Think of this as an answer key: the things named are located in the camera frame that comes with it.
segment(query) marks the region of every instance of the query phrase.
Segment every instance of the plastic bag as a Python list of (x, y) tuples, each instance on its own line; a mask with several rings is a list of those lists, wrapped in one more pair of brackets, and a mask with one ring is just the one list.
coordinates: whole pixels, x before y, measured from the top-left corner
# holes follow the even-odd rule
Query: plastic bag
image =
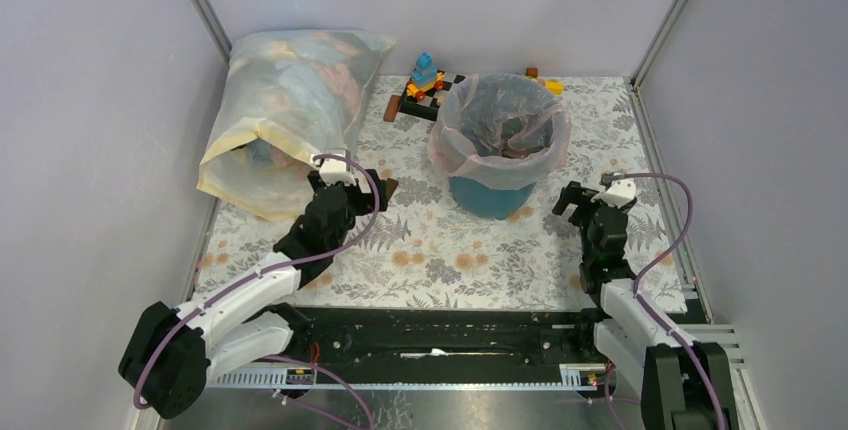
[(389, 39), (361, 31), (263, 32), (233, 46), (197, 188), (268, 220), (312, 198), (312, 155), (353, 155)]
[(571, 118), (548, 90), (520, 75), (473, 75), (451, 87), (428, 156), (449, 177), (519, 190), (565, 166)]

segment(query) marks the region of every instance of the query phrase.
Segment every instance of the yellow lego piece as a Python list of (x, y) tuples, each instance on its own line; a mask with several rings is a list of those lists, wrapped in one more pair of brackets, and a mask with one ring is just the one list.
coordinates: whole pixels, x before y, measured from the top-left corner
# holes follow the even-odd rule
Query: yellow lego piece
[(409, 95), (410, 97), (414, 97), (418, 92), (427, 92), (430, 89), (432, 89), (433, 87), (435, 87), (437, 84), (440, 87), (439, 90), (441, 90), (441, 87), (444, 85), (444, 83), (442, 83), (442, 82), (444, 82), (444, 80), (445, 80), (445, 72), (439, 72), (436, 75), (436, 80), (434, 80), (433, 83), (431, 83), (429, 85), (424, 85), (421, 88), (418, 88), (418, 87), (415, 86), (415, 84), (413, 84), (412, 82), (409, 82), (406, 85), (406, 94)]
[(545, 82), (545, 88), (547, 88), (548, 91), (553, 93), (554, 95), (562, 95), (562, 91), (565, 86), (563, 86), (563, 84), (559, 82), (548, 80)]

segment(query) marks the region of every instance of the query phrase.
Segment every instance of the toy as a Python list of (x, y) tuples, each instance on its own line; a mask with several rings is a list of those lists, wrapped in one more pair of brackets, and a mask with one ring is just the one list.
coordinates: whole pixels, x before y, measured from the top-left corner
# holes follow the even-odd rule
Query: toy
[(389, 98), (383, 120), (394, 122), (400, 112), (435, 122), (441, 105), (441, 92), (450, 90), (452, 85), (463, 80), (465, 75), (440, 72), (430, 54), (422, 53), (415, 60), (415, 69), (401, 95)]
[(445, 87), (445, 74), (436, 70), (433, 65), (433, 58), (427, 52), (422, 53), (415, 60), (415, 70), (412, 71), (412, 77), (409, 83), (406, 84), (406, 94), (415, 97), (419, 102), (426, 97), (425, 92), (431, 88), (436, 91)]
[(559, 82), (539, 78), (539, 69), (536, 67), (527, 67), (527, 70), (524, 71), (524, 76), (531, 80), (536, 80), (536, 82), (547, 88), (548, 91), (554, 95), (562, 95), (562, 91), (565, 88), (565, 86)]

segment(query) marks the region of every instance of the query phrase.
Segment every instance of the floral tablecloth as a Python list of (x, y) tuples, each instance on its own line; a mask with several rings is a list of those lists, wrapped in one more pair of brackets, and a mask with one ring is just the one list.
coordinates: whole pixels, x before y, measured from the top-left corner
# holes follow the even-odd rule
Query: floral tablecloth
[[(604, 171), (647, 171), (647, 160), (621, 78), (565, 78), (563, 104), (573, 129), (568, 166), (538, 183), (504, 221), (475, 217), (450, 196), (447, 179), (426, 155), (432, 123), (398, 115), (382, 120), (388, 98), (407, 77), (378, 77), (357, 159), (400, 182), (389, 210), (356, 247), (286, 300), (298, 305), (466, 309), (579, 310), (593, 306), (580, 290), (580, 239), (567, 215), (551, 214), (571, 180), (596, 187)], [(627, 256), (634, 271), (669, 242), (653, 182), (639, 181), (630, 212)], [(219, 206), (195, 290), (204, 293), (255, 264), (291, 221), (268, 222), (233, 205)], [(359, 222), (351, 231), (364, 226)], [(643, 280), (666, 311), (685, 304), (668, 257)]]

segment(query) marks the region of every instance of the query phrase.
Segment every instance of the floral mat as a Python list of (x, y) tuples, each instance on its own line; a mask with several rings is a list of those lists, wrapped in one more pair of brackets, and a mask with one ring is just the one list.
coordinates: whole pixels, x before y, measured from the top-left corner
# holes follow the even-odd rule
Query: floral mat
[[(447, 179), (427, 158), (431, 122), (382, 120), (407, 77), (378, 77), (357, 159), (400, 182), (389, 210), (358, 246), (337, 256), (318, 279), (287, 297), (298, 305), (465, 309), (579, 310), (593, 306), (578, 277), (577, 229), (551, 209), (576, 180), (596, 188), (602, 172), (647, 171), (645, 151), (621, 78), (564, 78), (571, 112), (568, 165), (540, 181), (527, 203), (503, 221), (475, 217), (451, 198)], [(638, 271), (669, 240), (653, 182), (638, 181), (627, 258)], [(268, 222), (221, 202), (195, 290), (205, 293), (258, 262), (291, 221)], [(364, 226), (361, 221), (351, 235)], [(667, 257), (642, 283), (666, 311), (684, 311), (675, 262)]]

